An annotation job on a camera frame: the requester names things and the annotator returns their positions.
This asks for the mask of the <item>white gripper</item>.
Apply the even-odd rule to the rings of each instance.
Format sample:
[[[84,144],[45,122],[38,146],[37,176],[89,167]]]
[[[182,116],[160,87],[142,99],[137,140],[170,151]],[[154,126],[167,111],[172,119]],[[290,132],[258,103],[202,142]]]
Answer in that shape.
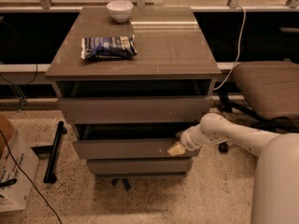
[[[176,142],[171,146],[167,150],[167,153],[171,156],[179,156],[183,155],[186,150],[195,151],[209,143],[210,137],[207,134],[204,134],[200,125],[196,125],[185,130],[181,134],[179,142]]]

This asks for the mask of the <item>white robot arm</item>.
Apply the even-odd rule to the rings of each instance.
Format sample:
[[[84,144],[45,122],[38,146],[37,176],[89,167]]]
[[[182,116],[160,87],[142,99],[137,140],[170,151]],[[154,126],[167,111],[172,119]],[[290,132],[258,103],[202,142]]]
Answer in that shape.
[[[168,154],[178,156],[225,141],[258,158],[250,224],[299,224],[299,134],[263,131],[207,113],[180,133]]]

